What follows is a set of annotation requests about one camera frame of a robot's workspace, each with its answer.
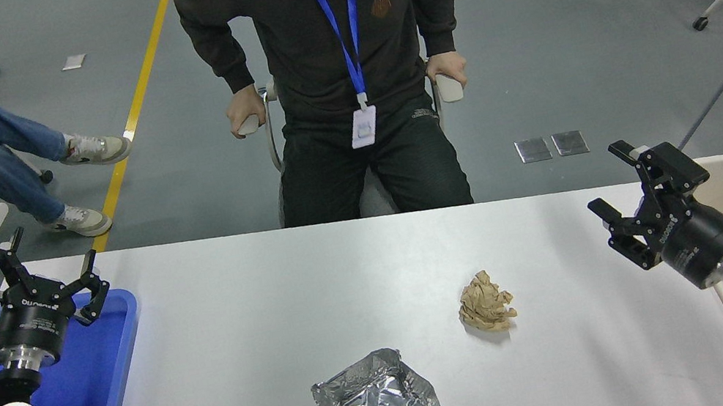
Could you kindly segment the person's left hand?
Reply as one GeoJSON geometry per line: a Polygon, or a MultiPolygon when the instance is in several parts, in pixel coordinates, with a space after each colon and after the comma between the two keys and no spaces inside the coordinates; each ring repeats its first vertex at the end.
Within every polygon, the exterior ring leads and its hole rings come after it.
{"type": "Polygon", "coordinates": [[[425,76],[436,81],[438,76],[444,75],[465,88],[468,83],[466,65],[467,60],[458,51],[431,55],[428,56],[425,76]]]}

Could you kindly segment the person's right hand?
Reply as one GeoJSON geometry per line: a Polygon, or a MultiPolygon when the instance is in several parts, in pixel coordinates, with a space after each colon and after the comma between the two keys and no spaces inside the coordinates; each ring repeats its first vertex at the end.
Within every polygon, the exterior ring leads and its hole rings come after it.
{"type": "Polygon", "coordinates": [[[243,132],[242,126],[251,116],[258,119],[256,127],[250,128],[251,130],[255,131],[260,125],[265,124],[266,114],[264,108],[266,108],[266,105],[264,105],[263,99],[254,84],[249,84],[249,86],[237,90],[224,113],[231,123],[229,126],[233,137],[239,140],[246,138],[248,134],[243,132]]]}

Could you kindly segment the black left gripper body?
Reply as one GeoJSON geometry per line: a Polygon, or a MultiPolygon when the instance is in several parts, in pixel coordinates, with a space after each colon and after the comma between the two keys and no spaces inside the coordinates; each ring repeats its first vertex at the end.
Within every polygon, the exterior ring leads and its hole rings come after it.
{"type": "Polygon", "coordinates": [[[12,285],[1,297],[0,365],[20,347],[41,349],[46,356],[61,355],[69,319],[75,304],[69,297],[54,298],[64,284],[42,278],[27,291],[22,284],[12,285]]]}

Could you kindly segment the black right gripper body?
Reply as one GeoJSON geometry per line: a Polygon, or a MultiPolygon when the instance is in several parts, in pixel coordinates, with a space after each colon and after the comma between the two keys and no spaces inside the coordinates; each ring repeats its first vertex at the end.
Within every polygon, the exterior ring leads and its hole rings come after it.
{"type": "Polygon", "coordinates": [[[661,260],[695,287],[719,282],[715,272],[723,260],[723,214],[715,208],[697,202],[670,214],[659,240],[661,260]]]}

